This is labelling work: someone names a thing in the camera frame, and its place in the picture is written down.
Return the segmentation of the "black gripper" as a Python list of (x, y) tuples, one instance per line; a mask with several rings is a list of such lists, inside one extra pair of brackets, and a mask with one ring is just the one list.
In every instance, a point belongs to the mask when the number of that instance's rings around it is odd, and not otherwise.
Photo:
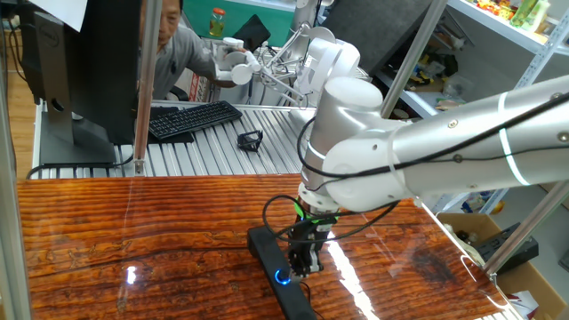
[(308, 277), (324, 269), (318, 254), (337, 220), (337, 218), (322, 220), (297, 218), (287, 232), (290, 240), (287, 253), (290, 277)]

